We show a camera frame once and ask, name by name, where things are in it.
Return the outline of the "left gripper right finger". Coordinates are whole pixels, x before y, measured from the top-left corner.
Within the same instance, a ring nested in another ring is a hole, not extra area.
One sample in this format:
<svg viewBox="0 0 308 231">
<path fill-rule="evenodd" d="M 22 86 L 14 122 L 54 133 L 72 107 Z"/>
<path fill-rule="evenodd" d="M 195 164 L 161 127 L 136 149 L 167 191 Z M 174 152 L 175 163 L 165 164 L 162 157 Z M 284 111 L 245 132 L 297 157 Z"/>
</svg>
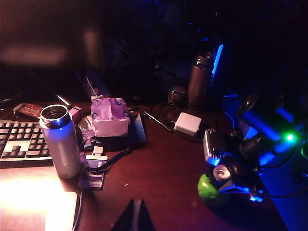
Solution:
<svg viewBox="0 0 308 231">
<path fill-rule="evenodd" d="M 155 231 L 154 224 L 151 220 L 149 211 L 145 202 L 142 200 L 139 210 L 139 230 L 140 231 Z"/>
</svg>

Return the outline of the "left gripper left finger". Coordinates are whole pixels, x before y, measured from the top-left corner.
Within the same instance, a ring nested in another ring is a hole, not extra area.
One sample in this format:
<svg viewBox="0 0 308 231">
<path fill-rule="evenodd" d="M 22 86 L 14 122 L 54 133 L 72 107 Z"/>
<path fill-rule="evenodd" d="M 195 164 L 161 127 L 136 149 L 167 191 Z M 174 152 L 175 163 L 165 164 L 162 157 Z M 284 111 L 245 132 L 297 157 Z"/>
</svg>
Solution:
<svg viewBox="0 0 308 231">
<path fill-rule="evenodd" d="M 112 231 L 137 231 L 138 230 L 138 201 L 131 200 L 119 216 Z"/>
</svg>

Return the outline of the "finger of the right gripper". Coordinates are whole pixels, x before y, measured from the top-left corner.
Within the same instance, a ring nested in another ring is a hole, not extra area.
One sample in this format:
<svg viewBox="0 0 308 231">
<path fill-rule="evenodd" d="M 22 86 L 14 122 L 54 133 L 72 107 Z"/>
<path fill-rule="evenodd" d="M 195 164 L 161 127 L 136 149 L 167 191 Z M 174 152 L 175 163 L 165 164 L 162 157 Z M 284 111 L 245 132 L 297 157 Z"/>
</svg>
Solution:
<svg viewBox="0 0 308 231">
<path fill-rule="evenodd" d="M 245 193 L 249 194 L 250 189 L 249 187 L 240 182 L 236 181 L 234 179 L 228 180 L 226 183 L 224 183 L 219 189 L 219 193 Z"/>
<path fill-rule="evenodd" d="M 209 178 L 209 181 L 211 182 L 211 183 L 217 183 L 217 180 L 216 180 L 216 178 L 215 178 L 215 176 L 214 176 L 214 166 L 212 166 L 212 165 L 207 165 L 206 167 L 205 167 L 205 174 L 206 174 L 206 176 Z"/>
</svg>

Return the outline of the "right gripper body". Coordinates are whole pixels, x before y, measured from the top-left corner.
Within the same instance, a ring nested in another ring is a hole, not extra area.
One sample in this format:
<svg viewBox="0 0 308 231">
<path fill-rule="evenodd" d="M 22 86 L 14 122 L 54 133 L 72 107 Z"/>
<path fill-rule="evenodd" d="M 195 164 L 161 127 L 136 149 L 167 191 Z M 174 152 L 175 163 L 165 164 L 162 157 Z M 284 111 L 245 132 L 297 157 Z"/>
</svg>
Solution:
<svg viewBox="0 0 308 231">
<path fill-rule="evenodd" d="M 226 139 L 225 164 L 233 177 L 253 175 L 253 169 L 259 166 L 259 157 L 263 153 L 263 138 L 254 136 L 240 140 L 239 137 Z"/>
</svg>

